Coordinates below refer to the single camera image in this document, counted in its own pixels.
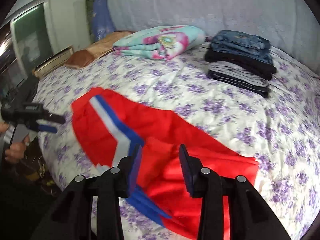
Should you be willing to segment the left hand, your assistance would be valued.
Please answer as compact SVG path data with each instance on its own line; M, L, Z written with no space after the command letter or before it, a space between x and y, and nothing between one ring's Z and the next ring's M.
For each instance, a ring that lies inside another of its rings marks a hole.
M29 142L29 130L25 125L1 122L1 161L18 163L24 158Z

